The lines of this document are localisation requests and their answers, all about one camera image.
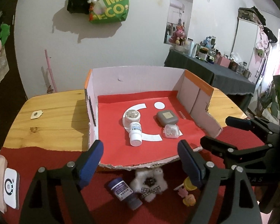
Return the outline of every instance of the white round sticker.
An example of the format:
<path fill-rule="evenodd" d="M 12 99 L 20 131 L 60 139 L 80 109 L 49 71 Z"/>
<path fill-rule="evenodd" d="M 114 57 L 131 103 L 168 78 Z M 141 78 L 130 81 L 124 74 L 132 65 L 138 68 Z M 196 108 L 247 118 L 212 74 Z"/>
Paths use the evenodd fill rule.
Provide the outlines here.
<path fill-rule="evenodd" d="M 159 109 L 159 110 L 162 110 L 162 109 L 165 108 L 165 105 L 162 102 L 156 102 L 155 103 L 155 108 Z"/>

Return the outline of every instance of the red tablecloth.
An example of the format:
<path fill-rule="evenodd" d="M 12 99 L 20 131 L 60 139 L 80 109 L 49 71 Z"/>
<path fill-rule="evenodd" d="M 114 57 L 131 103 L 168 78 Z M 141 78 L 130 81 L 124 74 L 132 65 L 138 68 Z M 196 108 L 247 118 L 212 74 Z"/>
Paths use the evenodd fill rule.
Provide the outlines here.
<path fill-rule="evenodd" d="M 233 144 L 238 149 L 263 145 L 253 133 L 231 127 L 225 127 L 218 139 Z M 14 224 L 19 222 L 27 190 L 37 169 L 41 166 L 45 166 L 47 169 L 62 167 L 68 161 L 75 161 L 81 153 L 27 147 L 21 149 L 2 148 L 1 154 L 6 157 L 8 167 L 17 170 L 20 174 L 20 209 L 14 210 L 8 207 L 4 214 L 5 220 L 9 224 Z M 201 154 L 206 160 L 213 161 L 218 167 L 224 167 L 222 159 L 205 150 Z M 133 171 L 95 173 L 90 184 L 81 193 L 97 224 L 182 224 L 193 207 L 186 207 L 182 203 L 181 197 L 173 189 L 184 181 L 186 174 L 182 171 L 180 161 L 165 165 L 163 171 L 164 178 L 168 183 L 168 190 L 162 195 L 158 195 L 151 203 L 144 203 L 136 211 L 129 210 L 125 203 L 119 202 L 105 188 L 106 183 L 119 176 L 130 183 L 134 177 Z M 193 191 L 193 194 L 197 199 L 199 190 Z M 224 187 L 220 187 L 210 223 L 216 222 L 223 195 Z M 67 217 L 66 223 L 71 223 L 67 215 L 64 217 Z"/>

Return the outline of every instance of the clear plastic box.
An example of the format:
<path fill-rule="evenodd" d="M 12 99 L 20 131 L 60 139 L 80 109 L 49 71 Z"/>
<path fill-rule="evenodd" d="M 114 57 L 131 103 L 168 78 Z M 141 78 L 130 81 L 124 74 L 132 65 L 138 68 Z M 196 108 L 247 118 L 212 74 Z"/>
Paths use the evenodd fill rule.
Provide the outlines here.
<path fill-rule="evenodd" d="M 179 137 L 179 127 L 177 125 L 165 125 L 163 130 L 166 138 L 178 138 Z"/>

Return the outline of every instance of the mirror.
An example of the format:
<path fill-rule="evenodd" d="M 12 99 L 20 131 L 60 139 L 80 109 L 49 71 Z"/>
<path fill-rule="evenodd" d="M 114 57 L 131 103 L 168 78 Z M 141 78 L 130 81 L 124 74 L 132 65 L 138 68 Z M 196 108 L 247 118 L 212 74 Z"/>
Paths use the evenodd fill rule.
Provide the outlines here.
<path fill-rule="evenodd" d="M 192 6 L 193 0 L 170 0 L 164 43 L 175 43 L 175 41 L 170 42 L 169 40 L 179 28 L 183 31 L 184 37 L 187 38 Z"/>

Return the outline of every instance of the red paper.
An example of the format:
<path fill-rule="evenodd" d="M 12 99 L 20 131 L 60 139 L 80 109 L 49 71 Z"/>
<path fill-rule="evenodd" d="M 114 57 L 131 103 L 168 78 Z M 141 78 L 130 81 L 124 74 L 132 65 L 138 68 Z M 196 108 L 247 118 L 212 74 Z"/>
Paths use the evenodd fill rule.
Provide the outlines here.
<path fill-rule="evenodd" d="M 193 149 L 200 146 L 200 139 L 205 136 L 205 132 L 195 124 L 176 96 L 177 91 L 99 96 L 99 139 L 104 144 L 101 163 L 133 166 L 173 157 L 177 155 L 177 143 L 182 139 L 186 139 Z M 177 139 L 164 137 L 163 127 L 156 119 L 157 112 L 161 110 L 154 107 L 155 102 L 164 103 L 165 108 L 162 110 L 172 110 L 179 118 L 177 125 L 182 136 Z M 143 140 L 141 146 L 133 147 L 122 124 L 122 117 L 128 108 L 143 103 L 146 104 L 146 108 L 139 109 L 142 132 L 160 134 L 163 140 Z"/>

